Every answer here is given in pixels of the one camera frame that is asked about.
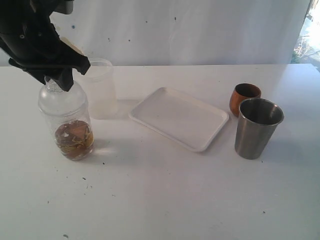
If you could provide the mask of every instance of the glass bottle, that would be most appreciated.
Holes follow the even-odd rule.
[[[94,142],[87,96],[76,82],[66,92],[49,77],[45,81],[38,98],[40,111],[62,154],[80,160],[92,152]]]

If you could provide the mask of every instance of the stainless steel cup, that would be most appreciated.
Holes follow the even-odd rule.
[[[284,120],[281,108],[263,98],[250,98],[239,105],[235,151],[245,159],[257,159],[278,124]]]

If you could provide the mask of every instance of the white plastic tray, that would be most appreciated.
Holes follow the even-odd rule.
[[[129,116],[193,152],[206,150],[229,119],[225,111],[167,87],[149,95]]]

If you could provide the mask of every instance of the wooden cup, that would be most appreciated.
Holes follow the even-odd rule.
[[[240,83],[235,86],[230,98],[229,107],[231,112],[239,116],[239,104],[246,99],[260,98],[261,90],[257,86],[250,83]]]

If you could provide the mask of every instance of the white wall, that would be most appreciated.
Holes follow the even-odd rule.
[[[290,62],[308,3],[75,0],[71,15],[51,20],[88,57],[114,65],[282,64]],[[0,65],[7,58],[0,54]]]

